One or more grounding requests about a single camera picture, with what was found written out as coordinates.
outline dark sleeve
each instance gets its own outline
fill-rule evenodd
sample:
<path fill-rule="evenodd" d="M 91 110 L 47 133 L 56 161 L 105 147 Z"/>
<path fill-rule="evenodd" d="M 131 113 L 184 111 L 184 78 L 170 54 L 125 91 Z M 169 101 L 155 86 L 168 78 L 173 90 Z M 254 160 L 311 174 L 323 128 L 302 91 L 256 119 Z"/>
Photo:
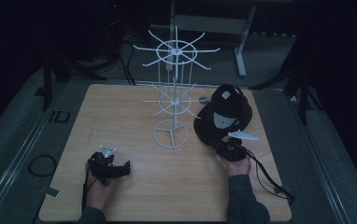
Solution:
<path fill-rule="evenodd" d="M 257 202 L 248 175 L 233 175 L 228 179 L 229 203 L 227 220 L 229 224 L 270 223 L 266 207 Z"/>
<path fill-rule="evenodd" d="M 106 223 L 106 217 L 102 211 L 93 207 L 86 207 L 83 210 L 82 216 L 80 217 L 78 224 L 104 224 Z"/>

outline white wire display rack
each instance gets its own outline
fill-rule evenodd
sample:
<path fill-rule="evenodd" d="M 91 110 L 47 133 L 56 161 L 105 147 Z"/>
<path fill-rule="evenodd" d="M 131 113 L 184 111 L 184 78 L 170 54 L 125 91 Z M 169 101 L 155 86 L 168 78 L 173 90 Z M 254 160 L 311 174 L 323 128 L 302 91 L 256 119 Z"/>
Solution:
<path fill-rule="evenodd" d="M 153 64 L 157 64 L 158 66 L 158 82 L 153 83 L 152 86 L 160 93 L 159 99 L 143 101 L 159 104 L 161 110 L 152 116 L 157 116 L 161 113 L 172 115 L 172 119 L 163 120 L 154 128 L 153 136 L 155 142 L 159 146 L 165 148 L 181 147 L 187 141 L 187 128 L 182 122 L 178 121 L 178 115 L 188 112 L 196 117 L 196 115 L 190 110 L 191 103 L 207 101 L 207 99 L 192 100 L 190 97 L 191 89 L 196 85 L 191 82 L 193 64 L 195 63 L 207 70 L 210 69 L 195 60 L 198 53 L 216 52 L 219 50 L 196 49 L 193 44 L 201 39 L 205 33 L 201 34 L 192 42 L 186 42 L 179 40 L 178 28 L 176 27 L 175 30 L 176 39 L 168 41 L 161 40 L 149 31 L 150 35 L 160 42 L 156 49 L 146 49 L 134 46 L 136 49 L 140 50 L 155 51 L 158 58 L 152 63 L 143 64 L 143 66 L 151 66 Z M 166 70 L 166 82 L 162 82 L 161 67 L 167 64 L 172 66 L 172 70 Z M 189 71 L 184 69 L 187 64 L 189 65 Z"/>

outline wooden table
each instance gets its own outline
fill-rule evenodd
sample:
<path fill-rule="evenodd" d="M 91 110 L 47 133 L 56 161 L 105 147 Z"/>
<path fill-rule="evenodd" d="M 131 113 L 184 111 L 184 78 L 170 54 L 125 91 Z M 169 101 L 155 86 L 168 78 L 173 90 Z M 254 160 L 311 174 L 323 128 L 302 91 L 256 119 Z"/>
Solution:
<path fill-rule="evenodd" d="M 194 88 L 191 99 L 211 97 L 212 88 Z M 250 91 L 243 91 L 253 110 L 246 132 L 260 137 L 245 140 L 271 177 L 280 184 L 278 170 L 264 127 Z M 78 220 L 81 212 L 85 163 L 98 147 L 115 147 L 114 165 L 131 161 L 132 173 L 120 181 L 116 196 L 105 214 L 110 221 L 226 221 L 228 204 L 227 174 L 215 151 L 204 145 L 193 129 L 191 113 L 178 115 L 188 129 L 186 143 L 175 149 L 160 147 L 153 139 L 154 127 L 172 116 L 161 113 L 156 103 L 159 92 L 152 86 L 94 84 L 80 108 L 50 187 L 58 189 L 57 198 L 47 196 L 39 212 L 44 221 Z M 192 103 L 195 115 L 203 108 Z M 255 163 L 250 179 L 257 200 L 268 209 L 271 220 L 291 218 L 287 200 L 262 189 L 257 181 Z M 262 183 L 272 185 L 260 173 Z"/>

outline baseball cap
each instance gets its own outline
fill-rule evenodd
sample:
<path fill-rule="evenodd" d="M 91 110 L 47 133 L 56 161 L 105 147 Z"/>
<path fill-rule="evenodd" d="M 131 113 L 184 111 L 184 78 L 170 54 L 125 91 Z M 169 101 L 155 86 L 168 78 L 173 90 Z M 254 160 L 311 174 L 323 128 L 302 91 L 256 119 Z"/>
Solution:
<path fill-rule="evenodd" d="M 214 147 L 228 133 L 243 131 L 251 117 L 252 110 L 242 90 L 235 85 L 222 84 L 199 112 L 193 127 L 202 142 Z"/>

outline white sticker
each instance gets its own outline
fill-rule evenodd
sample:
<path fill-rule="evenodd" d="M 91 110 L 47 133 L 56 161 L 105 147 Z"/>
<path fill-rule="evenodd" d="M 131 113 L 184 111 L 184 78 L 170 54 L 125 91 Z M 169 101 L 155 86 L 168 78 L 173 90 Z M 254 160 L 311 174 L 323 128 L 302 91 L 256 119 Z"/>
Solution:
<path fill-rule="evenodd" d="M 225 91 L 225 92 L 222 93 L 221 96 L 226 100 L 226 99 L 228 99 L 228 97 L 231 96 L 231 93 L 229 91 Z"/>

